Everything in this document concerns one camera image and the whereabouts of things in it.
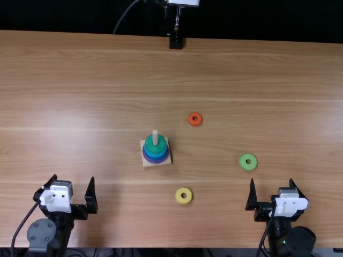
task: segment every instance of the yellow ring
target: yellow ring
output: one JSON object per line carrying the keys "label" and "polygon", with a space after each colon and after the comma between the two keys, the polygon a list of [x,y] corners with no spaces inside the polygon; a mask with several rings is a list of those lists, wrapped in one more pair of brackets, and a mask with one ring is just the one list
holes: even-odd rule
{"label": "yellow ring", "polygon": [[188,189],[188,188],[181,188],[181,189],[178,189],[175,193],[175,199],[176,201],[181,204],[181,205],[187,205],[189,204],[192,199],[193,199],[193,194],[192,192]]}

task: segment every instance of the teal ring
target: teal ring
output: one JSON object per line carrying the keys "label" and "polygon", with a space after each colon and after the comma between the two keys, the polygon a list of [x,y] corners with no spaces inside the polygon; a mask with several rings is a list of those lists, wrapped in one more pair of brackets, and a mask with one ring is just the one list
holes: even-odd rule
{"label": "teal ring", "polygon": [[163,157],[163,156],[166,154],[166,152],[168,151],[168,146],[166,147],[166,150],[164,150],[164,151],[163,151],[162,153],[160,153],[160,154],[153,154],[153,153],[150,153],[150,152],[146,149],[145,146],[143,146],[143,148],[144,148],[144,151],[145,151],[146,155],[147,155],[148,157],[151,157],[151,158],[161,158],[161,157]]}
{"label": "teal ring", "polygon": [[145,150],[149,151],[149,153],[161,154],[166,150],[167,143],[166,143],[165,138],[159,135],[159,143],[156,146],[154,146],[154,144],[152,143],[152,135],[150,135],[149,137],[146,138],[144,146],[145,146]]}

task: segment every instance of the stacked rings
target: stacked rings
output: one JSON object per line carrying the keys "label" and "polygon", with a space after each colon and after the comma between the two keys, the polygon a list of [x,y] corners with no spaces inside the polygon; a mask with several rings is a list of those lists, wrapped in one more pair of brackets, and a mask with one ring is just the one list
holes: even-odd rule
{"label": "stacked rings", "polygon": [[156,146],[152,142],[152,135],[147,137],[143,145],[143,156],[151,163],[161,163],[169,156],[169,148],[165,138],[161,135],[158,137],[159,142]]}

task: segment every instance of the black cable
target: black cable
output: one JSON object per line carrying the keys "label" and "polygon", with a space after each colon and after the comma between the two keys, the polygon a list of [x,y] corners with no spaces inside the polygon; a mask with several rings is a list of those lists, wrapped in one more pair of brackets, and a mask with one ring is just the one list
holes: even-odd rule
{"label": "black cable", "polygon": [[263,253],[263,255],[264,255],[265,257],[269,257],[269,255],[268,255],[263,249],[261,249],[261,252]]}
{"label": "black cable", "polygon": [[112,251],[113,251],[113,257],[116,256],[116,257],[119,257],[118,254],[117,254],[117,248],[112,248]]}
{"label": "black cable", "polygon": [[270,254],[270,252],[266,249],[266,247],[264,246],[264,242],[263,242],[263,249],[265,250],[265,252],[267,253],[267,254]]}
{"label": "black cable", "polygon": [[273,210],[272,210],[272,215],[270,216],[270,220],[269,220],[269,222],[268,222],[268,225],[267,225],[267,227],[266,227],[266,230],[264,231],[263,236],[262,236],[262,238],[261,238],[261,241],[259,242],[259,246],[258,246],[258,249],[257,249],[256,257],[259,257],[259,255],[260,255],[260,253],[261,253],[262,244],[264,243],[264,240],[266,239],[266,236],[267,236],[267,234],[269,233],[269,228],[270,228],[270,226],[272,225],[272,222],[273,222],[273,219],[274,219],[275,210],[276,210],[276,207],[274,207]]}
{"label": "black cable", "polygon": [[213,257],[213,253],[210,251],[210,249],[209,249],[209,248],[206,248],[206,250],[207,250],[209,256],[210,256],[210,257]]}
{"label": "black cable", "polygon": [[72,250],[72,251],[76,251],[76,252],[79,252],[79,253],[82,253],[85,257],[87,257],[87,254],[85,254],[85,252],[79,250],[79,249],[76,249],[76,248],[68,248],[68,250]]}
{"label": "black cable", "polygon": [[24,226],[25,222],[27,221],[27,219],[31,216],[32,212],[34,211],[34,209],[40,204],[41,201],[37,201],[33,207],[31,208],[31,210],[26,214],[25,218],[23,219],[23,221],[21,222],[21,224],[19,225],[19,227],[17,228],[16,232],[13,235],[12,238],[12,243],[11,243],[11,257],[14,257],[14,244],[16,243],[16,238],[17,235],[20,231],[20,229]]}
{"label": "black cable", "polygon": [[121,15],[121,17],[119,18],[119,20],[118,20],[116,26],[114,27],[114,30],[113,30],[113,33],[112,33],[113,35],[116,34],[116,31],[117,31],[117,29],[118,29],[118,27],[119,27],[119,24],[122,22],[122,20],[124,19],[125,15],[127,14],[127,12],[128,12],[135,4],[137,4],[138,2],[139,2],[139,0],[134,0],[134,1],[129,5],[129,7],[126,8],[126,10],[123,12],[123,14]]}

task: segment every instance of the purple ring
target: purple ring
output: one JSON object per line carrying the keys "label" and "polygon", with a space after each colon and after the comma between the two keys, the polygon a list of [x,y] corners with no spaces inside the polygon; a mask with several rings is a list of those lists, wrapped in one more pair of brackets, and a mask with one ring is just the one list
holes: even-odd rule
{"label": "purple ring", "polygon": [[146,155],[146,153],[145,153],[144,150],[141,151],[141,152],[143,153],[144,158],[145,158],[148,162],[151,162],[151,163],[161,163],[161,162],[165,161],[165,160],[168,158],[168,156],[169,156],[169,148],[168,148],[168,150],[167,150],[166,156],[163,157],[163,158],[160,159],[160,160],[152,160],[152,159],[150,159],[150,158]]}

